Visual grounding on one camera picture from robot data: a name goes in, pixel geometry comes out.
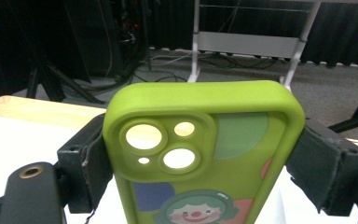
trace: gray carpet floor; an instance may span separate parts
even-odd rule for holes
[[[183,81],[188,79],[191,71],[191,59],[189,56],[173,61],[176,57],[188,55],[187,51],[152,50],[154,58],[152,71],[148,71],[147,64],[141,65],[135,71],[131,83],[143,81]],[[159,58],[159,55],[171,58]],[[272,60],[266,58],[233,56],[216,59],[206,54],[200,56],[200,77],[198,82],[217,81],[244,81],[244,80],[275,80],[284,76],[289,69],[289,62],[284,60]],[[251,68],[230,68],[232,59],[236,63]],[[101,86],[114,83],[111,77],[93,77],[92,86]],[[107,107],[117,91],[129,85],[111,91],[98,92],[95,96],[105,101],[104,105],[96,105],[86,102],[84,99],[71,94],[71,90],[64,88],[67,98],[63,101],[67,104],[90,105]],[[325,126],[339,123],[349,119],[358,106],[358,67],[338,65],[328,68],[325,64],[302,63],[297,67],[291,84],[293,95],[303,106],[305,114],[310,119],[315,119]],[[26,90],[14,95],[24,96]],[[48,100],[42,87],[38,88],[37,99]],[[343,136],[358,139],[358,128],[342,133]]]

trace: black curtain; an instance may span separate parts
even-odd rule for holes
[[[202,0],[200,29],[247,35],[299,37],[311,3],[268,0]],[[191,49],[193,0],[150,0],[150,42],[155,48]],[[358,4],[322,3],[301,57],[304,62],[358,64]]]
[[[89,80],[62,0],[0,1],[0,96],[27,87],[36,55],[70,78]],[[57,78],[49,79],[61,91]]]

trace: black cable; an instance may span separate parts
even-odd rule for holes
[[[105,37],[106,37],[106,41],[107,41],[107,47],[109,48],[109,65],[107,67],[106,73],[104,75],[104,77],[109,76],[111,70],[112,70],[112,66],[113,66],[113,51],[112,51],[112,42],[110,40],[110,34],[109,34],[109,29],[107,28],[107,24],[106,24],[106,18],[105,18],[105,14],[103,13],[103,6],[101,3],[101,0],[97,1],[98,3],[98,7],[100,9],[100,13],[103,19],[103,27],[104,27],[104,31],[105,31]]]
[[[89,224],[90,219],[95,215],[95,210],[96,209],[92,210],[92,213],[86,218],[85,224]]]
[[[135,74],[132,74],[132,76],[129,77],[128,85],[132,84],[133,76],[134,76],[134,75],[135,75]]]
[[[256,67],[255,69],[267,69],[267,68],[271,67],[272,65],[274,65],[276,62],[277,62],[277,61],[274,60],[274,61],[272,61],[271,64],[269,64],[269,65],[267,65],[267,66],[264,66],[264,67]]]
[[[148,81],[142,77],[139,77],[138,75],[134,74],[135,77],[138,77],[139,79],[141,79],[142,81],[144,82],[160,82],[161,80],[164,80],[164,79],[167,79],[167,78],[174,78],[175,79],[175,82],[178,82],[178,80],[183,80],[184,82],[187,82],[186,79],[182,78],[182,77],[179,77],[177,76],[175,73],[173,72],[170,72],[170,71],[145,71],[145,70],[136,70],[138,72],[144,72],[144,73],[164,73],[164,74],[170,74],[171,76],[168,76],[168,77],[161,77],[161,78],[158,78],[154,81]]]
[[[136,74],[133,74],[135,77],[138,77],[139,79],[141,79],[143,82],[149,82],[148,80],[146,80],[146,79],[144,79],[144,78],[142,78],[142,77],[139,77],[138,75],[136,75]]]
[[[116,89],[123,84],[126,83],[127,80],[121,80],[114,84],[108,84],[108,85],[102,85],[102,86],[92,86],[87,82],[83,82],[82,80],[74,80],[78,86],[80,86],[84,91],[92,94],[92,95],[98,95],[106,91],[111,91],[113,89]],[[65,93],[70,94],[72,96],[79,96],[79,94],[74,91],[70,86],[66,85],[65,83],[62,83],[63,90]]]
[[[269,59],[269,58],[265,58],[265,59],[263,59],[261,62],[254,63],[254,64],[252,64],[252,65],[244,65],[244,64],[241,64],[241,63],[239,63],[239,62],[237,61],[237,66],[238,66],[239,68],[256,68],[258,65],[264,63],[264,62],[265,62],[266,60],[268,60],[268,59]]]
[[[125,31],[124,33],[119,32],[120,36],[122,37],[123,34],[126,34],[130,37],[130,44],[122,44],[121,47],[125,47],[125,51],[127,52],[126,59],[131,60],[132,58],[136,57],[141,44],[141,31],[139,27],[135,27],[135,24],[142,24],[143,19],[141,12],[137,7],[138,4],[135,4],[133,0],[125,0],[125,3],[127,3],[126,7],[120,10],[118,13],[119,17],[117,17],[117,19],[121,25],[119,27],[120,30]]]
[[[206,55],[206,56],[203,56],[202,58],[199,56],[199,59],[203,59],[203,58],[208,58],[210,56],[212,56],[212,53],[199,53],[199,55]],[[170,64],[170,63],[173,63],[173,62],[176,62],[176,61],[179,61],[179,60],[187,60],[187,61],[191,61],[192,60],[192,57],[191,57],[191,53],[187,54],[187,55],[183,55],[183,56],[173,56],[173,55],[158,55],[158,56],[155,56],[152,58],[152,60],[156,60],[156,59],[159,59],[159,60],[170,60],[170,62],[167,62],[167,63],[160,63],[160,64],[154,64],[155,66],[162,66],[162,65],[167,65],[167,64]]]
[[[228,30],[227,30],[228,33],[231,31],[232,24],[234,24],[235,18],[237,17],[237,12],[238,12],[238,8],[240,7],[240,4],[241,4],[241,0],[238,0],[237,7],[235,7],[234,9],[234,15],[232,16],[231,23],[228,26]]]
[[[235,68],[235,65],[236,65],[236,61],[234,59],[230,59],[228,57],[224,57],[222,55],[220,55],[219,53],[216,53],[211,59],[217,59],[217,60],[224,60],[224,61],[227,61],[228,62],[228,65],[226,66],[222,66],[222,65],[219,65],[218,63],[213,63],[213,62],[210,62],[208,60],[204,60],[204,59],[199,59],[200,62],[204,62],[204,63],[208,63],[208,64],[211,64],[215,67],[218,67],[218,68],[225,68],[225,69],[230,69],[230,68]]]
[[[234,12],[235,11],[232,11],[232,13],[228,16],[228,18],[225,20],[225,22],[223,23],[222,26],[220,26],[219,30],[217,31],[217,33],[221,33],[223,28],[226,27],[226,24],[229,22],[229,20],[232,18],[232,16],[234,16]]]
[[[149,17],[149,5],[147,3],[147,0],[142,0],[141,3],[141,8],[142,8],[142,19],[143,19],[143,23],[144,23],[144,35],[145,35],[145,55],[146,55],[146,60],[147,60],[147,68],[149,69],[149,71],[152,70],[152,59],[150,56],[150,43],[149,43],[149,31],[147,29],[147,17]]]

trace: tripod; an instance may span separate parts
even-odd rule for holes
[[[35,98],[37,85],[40,82],[51,101],[60,102],[65,98],[61,82],[72,88],[87,101],[104,104],[93,95],[82,89],[71,78],[51,63],[37,38],[37,28],[33,22],[29,6],[24,2],[6,0],[10,14],[13,16],[13,27],[20,42],[26,49],[31,65],[31,73],[26,97]]]

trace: colorful case design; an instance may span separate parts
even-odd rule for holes
[[[254,223],[304,122],[272,81],[124,88],[103,138],[128,223]]]

